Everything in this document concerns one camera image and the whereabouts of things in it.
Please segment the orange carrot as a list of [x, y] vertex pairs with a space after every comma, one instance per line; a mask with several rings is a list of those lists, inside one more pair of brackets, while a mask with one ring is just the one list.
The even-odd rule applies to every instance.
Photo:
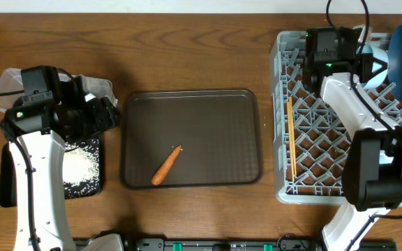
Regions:
[[178, 145], [173, 149], [171, 154], [167, 157], [167, 159], [164, 161], [164, 163], [161, 165], [161, 167], [158, 169], [158, 171], [154, 174], [151, 183], [153, 185], [160, 185], [165, 177], [168, 175], [169, 171], [172, 169], [173, 164], [176, 162], [176, 159], [178, 158], [180, 152], [182, 150], [182, 145]]

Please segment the wooden chopstick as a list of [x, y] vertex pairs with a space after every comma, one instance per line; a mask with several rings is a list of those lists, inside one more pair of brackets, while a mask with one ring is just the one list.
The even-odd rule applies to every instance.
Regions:
[[293, 133], [293, 118], [292, 118], [292, 100], [291, 98], [287, 101], [287, 118], [288, 118], [288, 140], [289, 140], [289, 149], [290, 149], [290, 166], [291, 166], [291, 175], [292, 182], [295, 182], [295, 140]]
[[287, 112], [288, 112], [288, 129], [289, 129], [290, 162], [291, 162], [292, 181], [295, 181], [295, 177], [297, 175], [297, 170], [296, 170], [294, 116], [293, 116], [293, 110], [292, 110], [292, 97], [291, 96], [288, 98]]

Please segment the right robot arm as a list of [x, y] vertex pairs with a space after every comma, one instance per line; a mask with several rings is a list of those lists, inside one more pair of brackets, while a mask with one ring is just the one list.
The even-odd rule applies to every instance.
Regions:
[[366, 92], [389, 72], [387, 50], [368, 43], [368, 32], [364, 26], [306, 30], [304, 86], [334, 110], [351, 139], [344, 199], [321, 231], [321, 250], [358, 250], [377, 220], [402, 219], [402, 126]]

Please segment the light blue bowl with rice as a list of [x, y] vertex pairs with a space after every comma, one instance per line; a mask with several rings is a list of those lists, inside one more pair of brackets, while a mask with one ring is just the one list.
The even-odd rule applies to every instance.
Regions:
[[357, 52], [362, 52], [356, 73], [363, 89], [375, 89], [380, 86], [387, 77], [389, 59], [386, 51], [372, 45], [359, 47]]

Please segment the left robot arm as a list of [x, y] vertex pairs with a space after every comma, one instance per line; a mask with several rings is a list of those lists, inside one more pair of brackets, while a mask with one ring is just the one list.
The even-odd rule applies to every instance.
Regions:
[[16, 180], [14, 248], [75, 250], [65, 205], [65, 145], [119, 125], [112, 84], [54, 66], [9, 68], [0, 81], [22, 88], [3, 118]]

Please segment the white tissue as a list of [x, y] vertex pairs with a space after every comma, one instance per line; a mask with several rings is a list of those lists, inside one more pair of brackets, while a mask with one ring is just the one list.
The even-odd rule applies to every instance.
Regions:
[[86, 95], [84, 96], [84, 101], [85, 101], [85, 102], [89, 102], [90, 100], [93, 100], [93, 99], [95, 99], [95, 98], [96, 98], [96, 97], [95, 97], [94, 94], [88, 93], [88, 94], [86, 94]]

